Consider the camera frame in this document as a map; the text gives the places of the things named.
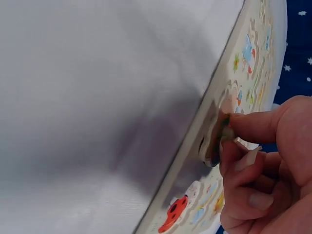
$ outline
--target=star pattern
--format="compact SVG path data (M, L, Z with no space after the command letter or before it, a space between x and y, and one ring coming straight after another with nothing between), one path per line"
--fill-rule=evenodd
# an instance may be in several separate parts
M299 11L299 12L298 12L298 15L300 15L300 16L305 16L306 14L307 14L306 11Z
M285 66L284 66L284 69L285 69L285 71L287 71L287 72L290 72L290 71L291 71L291 67L288 66L288 65L285 65Z

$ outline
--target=white fabric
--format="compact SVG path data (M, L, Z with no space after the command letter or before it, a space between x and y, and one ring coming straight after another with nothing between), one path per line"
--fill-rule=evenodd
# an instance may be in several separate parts
M242 4L0 1L0 233L131 233Z

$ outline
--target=wooden puzzle board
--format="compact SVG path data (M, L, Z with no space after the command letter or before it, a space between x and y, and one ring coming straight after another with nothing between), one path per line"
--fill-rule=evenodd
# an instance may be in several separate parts
M264 110L275 73L273 35L269 1L246 0L197 115L137 234L199 234L218 218L224 204L219 167L204 165L198 152L224 103L234 113Z

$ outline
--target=flower illustration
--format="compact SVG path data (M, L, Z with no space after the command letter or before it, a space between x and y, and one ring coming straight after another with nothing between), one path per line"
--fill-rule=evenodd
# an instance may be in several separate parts
M239 54L236 54L233 67L234 73L238 70L238 64L239 64Z

